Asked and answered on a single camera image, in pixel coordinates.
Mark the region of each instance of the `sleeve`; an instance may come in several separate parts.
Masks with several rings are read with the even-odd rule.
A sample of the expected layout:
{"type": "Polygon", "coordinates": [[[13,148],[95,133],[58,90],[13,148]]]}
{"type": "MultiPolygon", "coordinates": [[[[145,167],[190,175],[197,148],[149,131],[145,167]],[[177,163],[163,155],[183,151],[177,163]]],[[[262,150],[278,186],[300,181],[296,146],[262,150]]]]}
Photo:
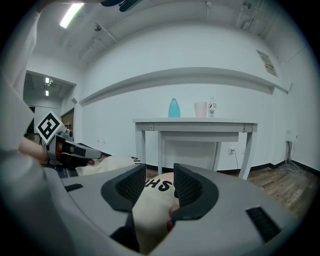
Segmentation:
{"type": "Polygon", "coordinates": [[[6,83],[23,98],[27,62],[37,40],[37,23],[40,14],[32,10],[23,17],[7,41],[2,56],[0,74],[6,83]]]}
{"type": "Polygon", "coordinates": [[[36,45],[35,10],[23,17],[7,41],[0,60],[1,150],[17,150],[34,114],[23,101],[28,58],[36,45]]]}

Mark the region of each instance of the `ceiling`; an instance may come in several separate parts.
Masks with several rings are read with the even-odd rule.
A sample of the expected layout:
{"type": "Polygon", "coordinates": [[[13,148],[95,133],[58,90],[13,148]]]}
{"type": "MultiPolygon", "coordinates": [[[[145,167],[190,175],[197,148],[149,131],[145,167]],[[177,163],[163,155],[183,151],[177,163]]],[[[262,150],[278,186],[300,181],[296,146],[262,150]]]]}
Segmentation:
{"type": "Polygon", "coordinates": [[[62,100],[64,96],[73,87],[71,84],[62,82],[57,79],[52,79],[52,85],[45,84],[45,76],[40,74],[31,74],[27,72],[24,80],[23,95],[36,96],[44,99],[62,100]],[[49,96],[46,96],[46,90],[49,91],[49,96]]]}
{"type": "Polygon", "coordinates": [[[88,65],[121,39],[158,24],[176,21],[221,23],[264,36],[273,24],[278,7],[270,0],[143,0],[127,12],[119,7],[85,4],[67,29],[59,25],[70,4],[54,3],[42,11],[37,27],[35,52],[64,54],[88,65]]]}

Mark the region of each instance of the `white table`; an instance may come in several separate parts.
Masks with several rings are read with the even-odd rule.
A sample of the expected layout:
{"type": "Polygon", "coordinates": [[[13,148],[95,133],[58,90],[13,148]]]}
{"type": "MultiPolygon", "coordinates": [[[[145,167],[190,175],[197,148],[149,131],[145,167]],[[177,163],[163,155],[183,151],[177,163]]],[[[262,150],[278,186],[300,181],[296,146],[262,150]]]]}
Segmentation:
{"type": "Polygon", "coordinates": [[[162,174],[163,140],[215,142],[212,170],[217,171],[221,143],[237,142],[239,133],[247,133],[239,177],[248,178],[254,156],[258,123],[246,119],[216,117],[138,118],[135,123],[136,156],[146,163],[146,131],[158,132],[158,174],[162,174]]]}

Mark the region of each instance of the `black gripper pad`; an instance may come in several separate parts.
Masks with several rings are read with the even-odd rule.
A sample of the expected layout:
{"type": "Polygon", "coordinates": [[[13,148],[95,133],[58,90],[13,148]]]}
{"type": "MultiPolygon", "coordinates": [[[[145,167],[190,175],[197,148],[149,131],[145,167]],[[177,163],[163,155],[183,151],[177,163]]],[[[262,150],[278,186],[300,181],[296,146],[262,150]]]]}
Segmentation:
{"type": "Polygon", "coordinates": [[[112,209],[128,213],[125,226],[119,227],[110,237],[136,252],[139,252],[140,247],[136,237],[132,208],[144,190],[145,183],[146,165],[138,164],[137,167],[108,180],[101,188],[103,199],[112,209]]]}
{"type": "Polygon", "coordinates": [[[101,195],[115,211],[130,213],[145,188],[146,165],[138,164],[103,184],[101,195]]]}
{"type": "Polygon", "coordinates": [[[175,191],[180,209],[172,221],[197,220],[209,212],[219,198],[217,186],[209,179],[195,173],[178,163],[173,165],[175,191]]]}

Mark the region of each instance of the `bottle label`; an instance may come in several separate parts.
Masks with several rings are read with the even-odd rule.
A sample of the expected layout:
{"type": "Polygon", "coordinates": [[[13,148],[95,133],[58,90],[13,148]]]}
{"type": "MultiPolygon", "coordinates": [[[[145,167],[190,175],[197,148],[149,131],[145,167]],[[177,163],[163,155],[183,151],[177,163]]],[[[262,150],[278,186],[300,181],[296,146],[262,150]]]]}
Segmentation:
{"type": "Polygon", "coordinates": [[[217,109],[217,104],[209,103],[209,110],[216,110],[216,109],[217,109]]]}

